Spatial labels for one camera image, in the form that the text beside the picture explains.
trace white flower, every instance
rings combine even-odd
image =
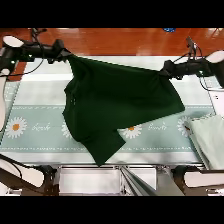
[[[27,122],[22,117],[15,117],[8,122],[5,132],[8,138],[17,138],[26,130]]]
[[[184,123],[189,122],[190,120],[191,120],[191,118],[187,117],[187,116],[184,116],[178,120],[178,125],[177,125],[178,131],[180,131],[181,134],[185,137],[188,137],[188,132],[187,132],[187,129],[186,129]]]
[[[63,124],[62,124],[61,131],[63,132],[63,135],[65,135],[66,138],[70,138],[70,139],[72,138],[72,135],[69,132],[68,127],[65,122],[63,122]]]
[[[141,134],[142,125],[136,125],[130,128],[121,129],[122,134],[125,135],[126,138],[135,138]]]

